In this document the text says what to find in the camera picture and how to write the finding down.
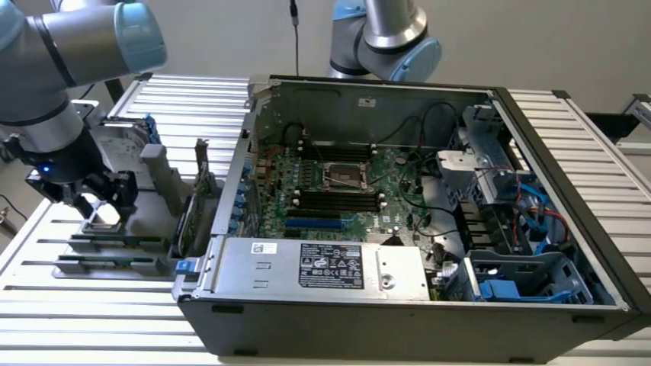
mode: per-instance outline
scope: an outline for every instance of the metal table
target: metal table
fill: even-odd
[[[581,194],[594,205],[606,231],[651,287],[651,225],[633,227],[630,217],[637,214],[635,220],[643,224],[651,220],[651,206],[631,206],[649,198],[635,193],[637,203],[609,210],[609,205],[622,200],[618,190],[635,190],[639,185],[631,181],[631,167],[614,162],[611,145],[605,145],[570,101],[557,99],[547,91],[513,94]],[[223,178],[247,112],[246,100],[246,79],[155,75],[131,85],[112,114],[142,117],[152,113],[171,165],[188,178],[196,173],[195,139],[210,139],[211,169]],[[172,300],[171,282],[54,278],[51,263],[63,253],[79,222],[74,209],[44,201],[0,255],[0,364],[331,363],[210,355]],[[631,230],[645,231],[635,240],[627,237]],[[586,343],[551,364],[651,364],[651,328],[619,342]]]

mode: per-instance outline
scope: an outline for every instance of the robotic arm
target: robotic arm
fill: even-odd
[[[0,137],[14,156],[36,168],[30,185],[86,217],[92,208],[83,193],[112,204],[124,217],[138,189],[132,172],[106,167],[66,90],[146,72],[167,60],[147,5],[106,3],[60,0],[55,5],[66,12],[26,17],[0,0]]]
[[[427,35],[426,12],[414,0],[338,0],[328,76],[374,74],[425,82],[439,65],[439,40]]]

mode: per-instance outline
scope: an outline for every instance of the white wall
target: white wall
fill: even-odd
[[[32,12],[47,0],[18,0]],[[591,111],[651,92],[650,0],[417,0],[443,42],[433,82],[566,89]],[[147,0],[170,62],[194,75],[294,73],[287,0]],[[298,0],[302,74],[328,67],[334,0]]]

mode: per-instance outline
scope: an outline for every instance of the motherboard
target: motherboard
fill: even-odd
[[[259,236],[430,243],[414,231],[426,209],[402,199],[425,206],[418,159],[417,152],[403,149],[267,146],[255,168]]]

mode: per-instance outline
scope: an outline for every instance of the green circuit board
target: green circuit board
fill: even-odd
[[[304,191],[323,191],[323,167],[332,163],[354,167],[363,164],[366,170],[366,193],[384,193],[386,207],[379,212],[342,211],[344,222],[342,230],[300,229],[300,236],[295,239],[334,240],[354,242],[382,242],[392,235],[396,226],[403,241],[413,241],[414,231],[408,230],[407,216],[413,214],[414,221],[426,210],[410,206],[400,198],[400,177],[415,182],[417,170],[411,164],[404,164],[408,153],[398,149],[382,149],[364,163],[320,162],[302,160],[299,154],[279,146],[270,146],[260,154],[258,163],[258,182],[263,203],[259,236],[263,238],[286,238],[287,212],[294,209],[294,190],[300,186]],[[403,191],[411,201],[425,204],[422,194]]]

